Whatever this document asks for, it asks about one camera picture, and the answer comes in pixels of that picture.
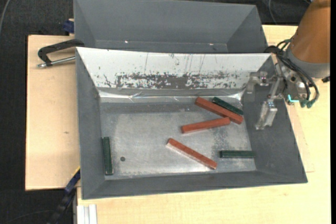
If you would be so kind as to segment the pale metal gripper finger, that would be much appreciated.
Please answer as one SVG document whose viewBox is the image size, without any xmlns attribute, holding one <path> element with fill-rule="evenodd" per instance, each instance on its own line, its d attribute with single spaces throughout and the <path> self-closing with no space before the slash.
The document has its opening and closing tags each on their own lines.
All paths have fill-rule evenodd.
<svg viewBox="0 0 336 224">
<path fill-rule="evenodd" d="M 276 75 L 272 76 L 268 72 L 252 72 L 249 76 L 249 80 L 246 84 L 246 93 L 252 94 L 255 90 L 256 85 L 267 87 L 271 86 L 269 94 L 275 94 L 276 92 Z"/>
<path fill-rule="evenodd" d="M 259 119 L 255 124 L 256 130 L 263 130 L 266 127 L 272 127 L 273 121 L 278 112 L 278 109 L 275 105 L 275 100 L 279 100 L 282 97 L 283 94 L 278 94 L 275 96 L 269 95 L 262 103 Z"/>
</svg>

